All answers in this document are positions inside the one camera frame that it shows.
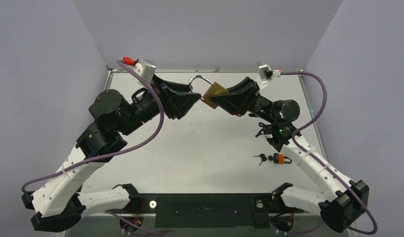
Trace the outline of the brass padlock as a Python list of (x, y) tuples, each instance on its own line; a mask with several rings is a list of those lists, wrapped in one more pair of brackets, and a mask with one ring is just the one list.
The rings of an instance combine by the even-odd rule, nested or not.
[(189, 89), (192, 93), (194, 93), (192, 83), (196, 79), (202, 79), (203, 81), (207, 82), (210, 85), (209, 89), (200, 98), (200, 100), (202, 102), (204, 102), (205, 104), (207, 104), (209, 107), (216, 109), (218, 107), (218, 105), (210, 100), (211, 97), (214, 95), (228, 94), (229, 91), (226, 88), (224, 88), (223, 86), (221, 86), (220, 84), (218, 84), (217, 82), (212, 82), (209, 79), (207, 79), (206, 77), (201, 76), (201, 75), (195, 75), (190, 78), (189, 83), (188, 83)]

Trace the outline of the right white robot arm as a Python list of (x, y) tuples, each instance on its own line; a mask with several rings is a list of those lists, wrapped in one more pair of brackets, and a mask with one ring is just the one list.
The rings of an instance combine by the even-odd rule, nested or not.
[(290, 158), (319, 189), (312, 192), (284, 183), (272, 192), (274, 209), (301, 209), (314, 213), (338, 233), (364, 214), (368, 185), (342, 174), (308, 143), (293, 125), (300, 115), (296, 101), (270, 101), (260, 94), (257, 83), (250, 78), (225, 90), (215, 90), (209, 100), (232, 115), (249, 114), (261, 118), (259, 135), (265, 137), (279, 154)]

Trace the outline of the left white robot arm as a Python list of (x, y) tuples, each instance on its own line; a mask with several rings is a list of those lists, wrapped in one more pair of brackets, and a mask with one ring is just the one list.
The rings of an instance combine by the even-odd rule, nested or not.
[(136, 90), (127, 101), (117, 90), (101, 92), (89, 112), (94, 118), (76, 140), (70, 155), (36, 191), (24, 191), (22, 201), (35, 211), (31, 223), (36, 231), (59, 233), (82, 217), (118, 209), (134, 212), (141, 206), (141, 196), (132, 184), (120, 184), (108, 191), (83, 193), (83, 183), (113, 153), (127, 145), (124, 137), (136, 131), (157, 115), (180, 119), (201, 98), (187, 84), (153, 76), (148, 86)]

